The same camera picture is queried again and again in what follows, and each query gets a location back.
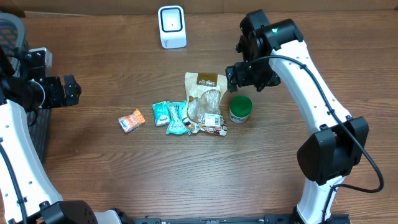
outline brown snack bag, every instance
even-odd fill
[[[220,102],[227,90],[227,79],[215,73],[185,74],[187,112],[184,125],[192,132],[204,131],[225,136],[227,127]]]

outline orange snack wrapper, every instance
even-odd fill
[[[145,119],[139,109],[136,109],[133,114],[119,118],[119,124],[122,126],[125,133],[129,133],[145,124]]]

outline blue wrapper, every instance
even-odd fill
[[[154,109],[155,114],[155,124],[157,127],[170,123],[170,113],[167,108],[167,103],[169,103],[169,101],[163,101],[152,105],[152,109]]]
[[[170,112],[170,124],[167,127],[166,134],[185,134],[191,135],[191,131],[187,129],[182,122],[182,115],[186,113],[187,101],[167,103]]]

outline product label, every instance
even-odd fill
[[[157,112],[165,113],[166,112],[166,108],[159,108],[159,109],[157,109]]]
[[[217,78],[215,73],[198,73],[197,85],[216,87]]]
[[[248,118],[248,116],[249,116],[249,115],[247,115],[247,116],[245,116],[245,117],[243,117],[243,118],[240,118],[240,117],[235,116],[235,115],[232,113],[232,111],[229,110],[229,118],[231,119],[231,121],[233,121],[233,122],[235,122],[235,123],[242,123],[243,121],[245,121],[245,120]]]
[[[220,127],[220,115],[218,114],[205,114],[205,126]]]
[[[129,122],[125,119],[120,119],[119,123],[124,130],[127,130],[127,128],[129,127]]]

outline food package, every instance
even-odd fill
[[[183,123],[192,133],[204,131],[225,136],[227,127],[220,102],[227,90],[227,79],[215,73],[185,74],[187,110]]]
[[[119,118],[119,124],[122,126],[125,133],[129,133],[130,131],[145,124],[145,119],[141,112],[136,109],[133,114]]]
[[[157,127],[170,123],[170,113],[169,109],[167,109],[167,103],[169,103],[169,101],[163,101],[152,105],[152,109],[155,114],[155,124]]]
[[[170,112],[170,124],[167,127],[166,134],[185,134],[188,133],[191,135],[191,131],[185,127],[182,123],[182,116],[186,113],[187,110],[187,102],[184,100],[183,102],[173,102],[167,103],[167,108]]]

